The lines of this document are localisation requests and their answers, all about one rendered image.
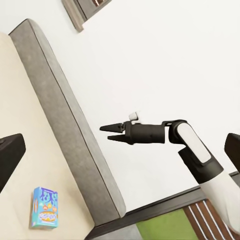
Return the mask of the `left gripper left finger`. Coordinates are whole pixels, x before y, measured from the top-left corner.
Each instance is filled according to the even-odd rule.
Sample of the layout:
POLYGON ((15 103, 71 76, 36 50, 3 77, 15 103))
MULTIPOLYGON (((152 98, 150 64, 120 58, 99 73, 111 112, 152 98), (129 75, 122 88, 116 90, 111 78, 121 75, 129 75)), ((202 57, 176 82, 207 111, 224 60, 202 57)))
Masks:
POLYGON ((26 153, 21 133, 0 138, 0 193, 26 153))

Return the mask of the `board game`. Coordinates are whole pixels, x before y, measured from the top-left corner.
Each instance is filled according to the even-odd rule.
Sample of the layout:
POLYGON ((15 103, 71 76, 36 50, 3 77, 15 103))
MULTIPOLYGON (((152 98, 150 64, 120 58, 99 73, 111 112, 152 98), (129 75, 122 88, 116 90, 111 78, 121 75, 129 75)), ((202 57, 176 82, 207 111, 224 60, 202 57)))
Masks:
POLYGON ((57 192, 42 187, 34 189, 32 227, 48 229, 58 227, 57 192))

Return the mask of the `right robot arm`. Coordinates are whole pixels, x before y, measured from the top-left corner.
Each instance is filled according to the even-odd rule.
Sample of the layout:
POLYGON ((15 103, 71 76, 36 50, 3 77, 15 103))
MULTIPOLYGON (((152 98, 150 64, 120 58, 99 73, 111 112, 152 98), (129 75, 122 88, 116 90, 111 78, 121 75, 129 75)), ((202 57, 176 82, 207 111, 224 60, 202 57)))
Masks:
POLYGON ((166 120, 161 124, 142 124, 138 112, 129 121, 104 125, 100 131, 120 133, 108 136, 108 140, 134 144, 165 144, 165 127, 172 144, 185 148, 178 154, 189 168, 192 176, 210 200, 227 226, 240 235, 240 188, 218 160, 198 137, 192 126, 184 119, 166 120))

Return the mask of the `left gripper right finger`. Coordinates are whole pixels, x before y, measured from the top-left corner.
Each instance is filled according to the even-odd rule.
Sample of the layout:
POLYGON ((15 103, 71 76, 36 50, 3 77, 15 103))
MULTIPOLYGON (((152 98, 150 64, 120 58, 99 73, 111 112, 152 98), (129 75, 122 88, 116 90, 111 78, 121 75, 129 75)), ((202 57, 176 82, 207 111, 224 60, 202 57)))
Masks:
POLYGON ((240 135, 229 133, 227 135, 224 151, 240 173, 240 135))

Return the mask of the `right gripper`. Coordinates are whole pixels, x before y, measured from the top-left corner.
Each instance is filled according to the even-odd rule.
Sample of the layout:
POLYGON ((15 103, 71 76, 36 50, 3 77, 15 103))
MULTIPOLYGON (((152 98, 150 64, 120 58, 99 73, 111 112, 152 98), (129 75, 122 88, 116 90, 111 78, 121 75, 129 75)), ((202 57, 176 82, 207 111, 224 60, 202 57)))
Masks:
POLYGON ((104 125, 99 128, 100 131, 120 133, 121 135, 108 136, 108 140, 134 144, 152 144, 152 124, 132 124, 125 121, 104 125))

